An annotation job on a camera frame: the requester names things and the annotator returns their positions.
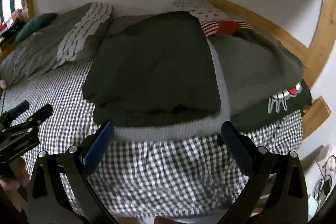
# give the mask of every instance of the wooden bed frame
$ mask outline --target wooden bed frame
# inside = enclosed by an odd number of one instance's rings
[[[318,26],[309,47],[306,47],[273,22],[242,6],[226,0],[205,1],[238,15],[275,39],[280,40],[281,43],[304,64],[304,80],[307,85],[310,88],[314,85],[329,58],[336,40],[336,0],[322,0]],[[28,18],[32,19],[35,16],[33,1],[25,0],[25,4]],[[330,109],[323,97],[314,100],[313,106],[308,109],[302,117],[303,139],[313,133],[329,116]],[[255,211],[259,212],[261,210],[262,207],[260,207],[259,210],[256,208]],[[118,221],[120,224],[138,223],[135,218],[118,218]]]
[[[323,70],[336,40],[336,0],[322,0],[318,26],[309,47],[306,47],[284,29],[268,19],[227,0],[205,0],[247,20],[281,43],[303,63],[304,80],[311,88]],[[323,97],[314,101],[313,106],[303,115],[303,138],[313,133],[328,117],[330,109]]]

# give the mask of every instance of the checkered bedsheet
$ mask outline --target checkered bedsheet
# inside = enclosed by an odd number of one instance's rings
[[[62,153],[98,129],[92,118],[94,105],[83,99],[81,91],[90,66],[91,62],[65,64],[6,91],[4,111],[23,100],[30,102],[30,109],[14,124],[25,121],[46,103],[53,106],[53,115],[40,126],[41,144],[24,156],[29,173],[39,151]],[[302,142],[301,122],[300,111],[296,111],[247,135],[257,146],[286,154]],[[79,208],[65,175],[62,180],[71,204]],[[241,174],[226,146],[217,143],[214,133],[183,141],[112,141],[88,180],[114,215],[182,217],[234,202],[248,178]]]

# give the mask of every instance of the red and white striped fabric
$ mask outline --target red and white striped fabric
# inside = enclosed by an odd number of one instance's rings
[[[216,21],[200,20],[199,23],[205,36],[208,37],[209,35],[216,34],[219,28],[219,24],[221,23],[221,20]]]
[[[242,20],[234,20],[234,21],[239,23],[242,29],[251,29],[255,31],[255,28],[253,28],[250,24],[248,24],[245,21]]]
[[[200,20],[199,23],[206,37],[210,35],[220,35],[222,33],[233,34],[236,28],[255,31],[255,28],[250,24],[241,20]]]

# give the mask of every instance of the finger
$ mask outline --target finger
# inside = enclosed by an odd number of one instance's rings
[[[25,171],[25,173],[19,177],[18,179],[19,183],[23,186],[23,187],[27,187],[29,184],[29,175],[28,173]]]
[[[6,191],[9,200],[13,203],[15,208],[21,213],[22,206],[19,194],[17,191]]]
[[[17,190],[20,187],[20,183],[17,180],[12,179],[12,178],[2,177],[0,179],[0,184],[1,184],[1,187],[5,191],[8,191],[8,190]]]
[[[18,161],[16,162],[17,169],[20,171],[20,173],[23,175],[26,172],[26,162],[23,158],[18,158]]]
[[[154,219],[154,224],[185,224],[185,223],[176,222],[176,221],[168,219],[168,218],[157,216]]]
[[[5,80],[0,80],[0,88],[3,90],[7,88],[7,83]]]

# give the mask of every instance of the clamp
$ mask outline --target clamp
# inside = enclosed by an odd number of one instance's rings
[[[17,160],[24,153],[40,144],[38,139],[38,126],[42,124],[53,112],[50,104],[40,108],[28,119],[11,127],[11,123],[22,113],[29,109],[29,102],[24,101],[0,117],[0,176],[18,177]],[[24,187],[18,189],[21,197],[27,201],[27,191]]]
[[[40,151],[28,188],[27,218],[18,212],[9,215],[7,211],[3,217],[18,224],[118,224],[87,180],[98,167],[113,135],[112,123],[106,122],[95,134],[88,135],[78,146],[70,146],[64,153],[49,155],[47,151]],[[249,176],[249,181],[217,224],[307,223],[307,189],[296,152],[278,155],[270,153],[264,146],[256,147],[230,122],[223,123],[218,141],[226,144],[242,174]],[[66,174],[85,217],[73,211],[61,173]],[[251,217],[271,174],[277,176],[266,206],[261,213]]]

